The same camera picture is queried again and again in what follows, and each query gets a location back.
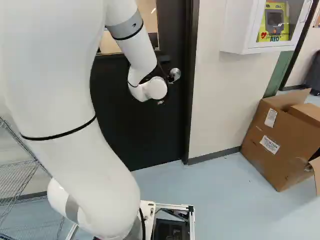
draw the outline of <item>door window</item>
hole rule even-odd
[[[136,0],[138,9],[143,19],[143,24],[149,34],[151,43],[155,50],[159,49],[158,39],[158,18],[156,0]],[[103,36],[99,45],[98,54],[118,54],[121,49],[111,36],[107,28],[104,29]]]

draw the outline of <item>aed device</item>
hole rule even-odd
[[[289,40],[289,8],[286,2],[266,2],[257,42]]]

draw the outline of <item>baseboard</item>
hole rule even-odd
[[[35,199],[35,198],[40,198],[45,196],[47,196],[47,191],[40,191],[40,192],[20,195],[17,200],[21,201],[21,200]]]
[[[213,152],[213,153],[209,153],[206,155],[202,155],[202,156],[196,156],[196,157],[192,157],[188,159],[188,165],[193,165],[193,164],[198,164],[198,163],[202,163],[211,159],[216,159],[216,158],[220,158],[226,155],[230,155],[230,154],[235,154],[240,152],[240,146],[236,146],[233,148],[229,148],[229,149],[225,149],[222,151],[217,151],[217,152]]]
[[[295,85],[295,86],[285,86],[280,91],[289,91],[289,90],[296,90],[296,89],[305,89],[307,86],[305,84]]]

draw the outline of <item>green wall trim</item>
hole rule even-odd
[[[273,74],[269,81],[268,86],[266,87],[264,98],[272,97],[277,94],[281,82],[285,76],[291,58],[294,54],[294,51],[282,51],[279,55],[278,61],[273,70]]]

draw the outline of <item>door frame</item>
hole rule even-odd
[[[280,91],[287,91],[287,90],[293,90],[293,89],[300,89],[300,88],[303,88],[304,86],[303,85],[297,85],[297,86],[287,86],[286,87],[286,83],[288,81],[288,78],[292,72],[292,69],[294,68],[294,65],[297,61],[297,58],[298,58],[298,55],[301,51],[301,48],[304,44],[304,41],[306,39],[306,36],[308,34],[308,30],[310,28],[310,25],[312,23],[312,19],[314,18],[314,15],[316,13],[316,9],[317,9],[317,6],[318,6],[318,3],[319,3],[319,0],[313,0],[313,3],[312,3],[312,6],[311,6],[311,9],[310,9],[310,12],[309,12],[309,16],[304,24],[304,27],[303,27],[303,30],[302,30],[302,33],[301,33],[301,36],[299,38],[299,41],[295,47],[295,50],[293,52],[293,55],[292,55],[292,58],[289,62],[289,65],[288,65],[288,68],[284,74],[284,77],[281,81],[281,84],[280,84],[280,87],[279,87],[279,90]]]
[[[195,68],[196,68],[196,53],[197,53],[197,40],[198,40],[198,21],[199,21],[199,9],[200,9],[200,0],[187,0],[186,1],[186,44],[185,52],[187,57],[185,59],[185,66],[187,72],[186,74],[186,83],[184,84],[184,94],[186,96],[183,119],[184,122],[184,149],[182,162],[183,164],[188,164],[189,159],[189,147],[190,147],[190,133],[191,133],[191,119],[192,119],[192,105],[193,105],[193,96],[194,96],[194,83],[195,83]]]

